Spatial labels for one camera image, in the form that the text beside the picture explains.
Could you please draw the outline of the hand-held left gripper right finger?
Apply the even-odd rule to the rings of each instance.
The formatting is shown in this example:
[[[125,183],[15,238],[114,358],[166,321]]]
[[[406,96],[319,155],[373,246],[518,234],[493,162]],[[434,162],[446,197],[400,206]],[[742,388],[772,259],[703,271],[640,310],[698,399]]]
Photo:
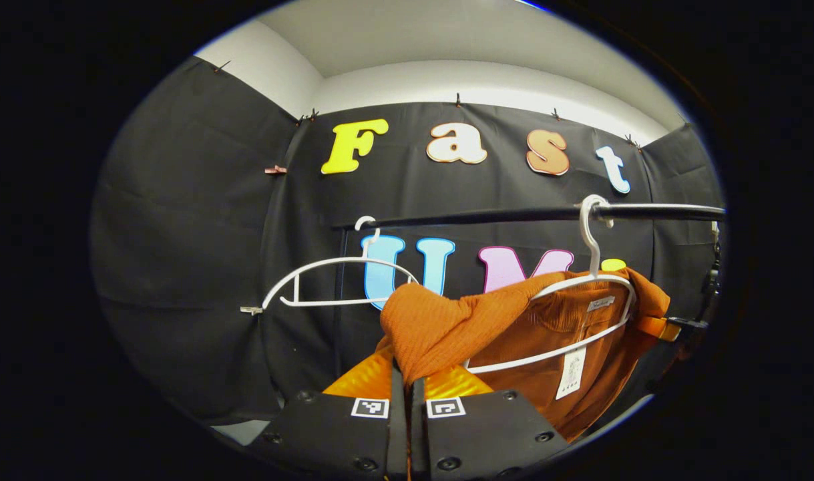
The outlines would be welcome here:
[[[411,387],[410,481],[529,481],[571,447],[519,391],[431,399]]]

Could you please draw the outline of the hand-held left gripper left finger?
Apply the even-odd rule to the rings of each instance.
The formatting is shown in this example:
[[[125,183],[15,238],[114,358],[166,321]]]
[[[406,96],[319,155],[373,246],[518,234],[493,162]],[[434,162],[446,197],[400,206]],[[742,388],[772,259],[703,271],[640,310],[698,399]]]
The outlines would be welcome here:
[[[291,397],[248,450],[292,481],[407,481],[407,403],[393,350]]]

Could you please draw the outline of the orange knitted cardigan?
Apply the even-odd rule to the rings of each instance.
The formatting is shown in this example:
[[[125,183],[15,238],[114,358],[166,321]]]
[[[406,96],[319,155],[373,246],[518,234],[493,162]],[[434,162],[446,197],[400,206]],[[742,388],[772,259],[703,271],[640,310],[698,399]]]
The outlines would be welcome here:
[[[564,355],[522,367],[480,373],[494,390],[526,396],[567,441],[586,432],[614,404],[638,360],[657,338],[638,330],[640,317],[665,317],[669,296],[647,277],[624,268],[616,276],[635,287],[629,321],[586,346],[584,368],[564,374]],[[385,303],[379,348],[391,347],[407,385],[445,368],[504,363],[547,353],[617,325],[628,295],[618,284],[596,281],[531,303],[544,287],[576,278],[550,272],[488,293],[448,299],[417,284],[398,287]]]

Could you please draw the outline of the white plastic hanger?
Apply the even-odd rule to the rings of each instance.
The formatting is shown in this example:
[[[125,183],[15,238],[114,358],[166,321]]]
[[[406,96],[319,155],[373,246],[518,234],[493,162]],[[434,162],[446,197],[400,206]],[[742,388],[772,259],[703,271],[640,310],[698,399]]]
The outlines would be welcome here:
[[[353,229],[356,232],[358,232],[363,227],[372,227],[374,229],[374,233],[372,235],[371,240],[368,241],[366,246],[362,247],[362,253],[360,256],[356,257],[342,255],[336,258],[327,258],[300,266],[296,270],[293,270],[289,274],[282,277],[281,280],[276,282],[275,286],[270,288],[269,292],[266,293],[265,298],[261,302],[260,307],[263,308],[264,311],[266,311],[267,307],[269,307],[273,299],[276,297],[276,294],[283,287],[286,287],[289,283],[292,285],[293,298],[288,299],[282,296],[279,297],[279,301],[283,305],[288,305],[288,307],[342,307],[342,305],[366,305],[366,304],[370,305],[374,303],[383,303],[385,301],[388,301],[389,299],[388,295],[376,298],[343,299],[339,294],[337,295],[336,299],[325,299],[325,301],[302,301],[302,299],[300,299],[300,275],[315,270],[322,266],[346,265],[346,264],[381,265],[392,268],[392,270],[404,274],[407,283],[417,284],[418,279],[415,277],[415,275],[409,270],[403,268],[403,266],[400,266],[397,263],[391,261],[373,259],[368,255],[370,246],[373,246],[373,244],[377,243],[377,241],[379,241],[381,237],[381,228],[377,227],[376,218],[368,215],[359,217],[356,220]]]
[[[611,326],[610,328],[605,329],[605,331],[599,332],[596,335],[584,338],[584,340],[574,342],[569,346],[557,348],[556,350],[547,353],[536,354],[523,359],[511,360],[504,363],[493,363],[492,365],[484,365],[479,367],[470,367],[469,366],[470,359],[467,359],[463,363],[464,368],[466,368],[468,371],[474,374],[488,373],[493,371],[500,371],[501,369],[522,367],[524,365],[527,365],[527,363],[537,363],[539,361],[556,358],[557,356],[563,354],[564,355],[563,373],[574,375],[576,372],[580,373],[584,368],[587,344],[599,340],[604,336],[617,331],[617,329],[619,329],[621,326],[627,323],[627,321],[630,318],[630,308],[632,307],[633,303],[636,303],[638,301],[638,295],[636,294],[635,287],[633,287],[632,283],[630,283],[630,281],[627,280],[626,278],[600,273],[601,249],[596,239],[591,234],[590,230],[590,220],[593,216],[595,216],[594,215],[595,208],[609,207],[609,205],[610,204],[608,203],[607,200],[605,200],[605,198],[597,194],[591,194],[587,196],[583,201],[581,201],[580,234],[582,240],[584,241],[584,243],[586,243],[588,249],[590,249],[590,264],[587,276],[570,278],[566,281],[560,281],[560,283],[544,287],[544,289],[542,289],[540,292],[537,293],[537,295],[534,295],[530,299],[530,302],[535,303],[536,301],[538,301],[538,299],[547,297],[548,295],[551,295],[551,293],[556,293],[558,291],[562,291],[563,289],[569,289],[569,287],[580,286],[588,283],[595,283],[596,281],[607,281],[608,283],[615,283],[620,286],[623,286],[628,292],[626,304],[624,304],[624,308],[620,315],[620,320],[618,321],[617,325]]]

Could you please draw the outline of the black backdrop cloth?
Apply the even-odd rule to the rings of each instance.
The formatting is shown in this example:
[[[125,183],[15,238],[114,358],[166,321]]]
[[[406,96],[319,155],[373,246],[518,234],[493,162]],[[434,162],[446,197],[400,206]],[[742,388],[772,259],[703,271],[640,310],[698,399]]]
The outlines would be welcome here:
[[[287,168],[267,176],[265,168]],[[383,338],[382,303],[287,307],[267,289],[360,255],[360,216],[428,217],[618,203],[722,208],[697,131],[644,149],[547,114],[404,103],[292,118],[196,57],[138,106],[108,154],[90,225],[99,301],[132,365],[211,424],[270,420]]]

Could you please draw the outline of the row of small cloth clips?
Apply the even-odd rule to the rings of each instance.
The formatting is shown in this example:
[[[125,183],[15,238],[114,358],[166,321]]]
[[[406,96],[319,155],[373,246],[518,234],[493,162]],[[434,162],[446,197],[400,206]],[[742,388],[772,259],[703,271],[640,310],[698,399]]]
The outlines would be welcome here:
[[[311,112],[327,114],[424,102],[558,114],[563,121],[628,136],[639,145],[667,132],[641,110],[596,88],[556,74],[500,63],[414,61],[362,68],[328,79],[299,68],[273,65],[232,66],[228,73],[296,118]]]

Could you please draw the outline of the black clothes rail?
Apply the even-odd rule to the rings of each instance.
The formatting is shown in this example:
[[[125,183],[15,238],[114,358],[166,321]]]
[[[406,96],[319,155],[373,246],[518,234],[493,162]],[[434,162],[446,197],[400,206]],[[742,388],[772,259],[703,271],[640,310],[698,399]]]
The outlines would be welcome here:
[[[572,221],[580,222],[580,204],[550,209],[516,211],[468,211],[441,217],[403,217],[377,221],[377,227],[413,227],[427,225],[475,224],[497,222]],[[694,204],[610,204],[596,207],[590,221],[605,222],[612,226],[615,219],[711,221],[727,219],[725,209]]]

